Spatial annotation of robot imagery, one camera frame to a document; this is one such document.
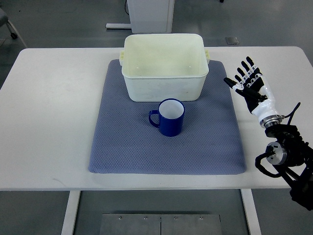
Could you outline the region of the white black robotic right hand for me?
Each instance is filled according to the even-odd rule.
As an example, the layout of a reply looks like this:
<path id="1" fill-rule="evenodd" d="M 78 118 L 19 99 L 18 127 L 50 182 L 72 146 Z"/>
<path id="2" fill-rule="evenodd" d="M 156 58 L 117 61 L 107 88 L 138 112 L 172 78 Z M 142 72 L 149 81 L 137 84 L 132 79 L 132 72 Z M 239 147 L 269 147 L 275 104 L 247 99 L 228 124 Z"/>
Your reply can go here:
<path id="1" fill-rule="evenodd" d="M 235 80 L 226 77 L 224 82 L 245 99 L 249 112 L 258 118 L 261 127 L 280 124 L 283 116 L 276 110 L 269 83 L 253 60 L 246 57 L 237 72 Z"/>

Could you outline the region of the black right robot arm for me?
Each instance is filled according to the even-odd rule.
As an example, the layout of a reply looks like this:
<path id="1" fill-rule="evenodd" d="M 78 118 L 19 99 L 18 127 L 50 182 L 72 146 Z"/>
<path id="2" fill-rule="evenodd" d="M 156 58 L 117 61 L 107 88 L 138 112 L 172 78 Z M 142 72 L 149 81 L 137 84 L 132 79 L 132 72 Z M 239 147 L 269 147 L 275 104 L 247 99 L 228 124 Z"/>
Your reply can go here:
<path id="1" fill-rule="evenodd" d="M 297 127 L 291 125 L 300 102 L 286 117 L 287 124 L 281 124 L 285 116 L 269 116 L 261 121 L 267 137 L 275 138 L 265 153 L 255 159 L 256 168 L 271 178 L 282 177 L 290 186 L 291 199 L 307 210 L 313 209 L 313 149 L 303 141 Z"/>

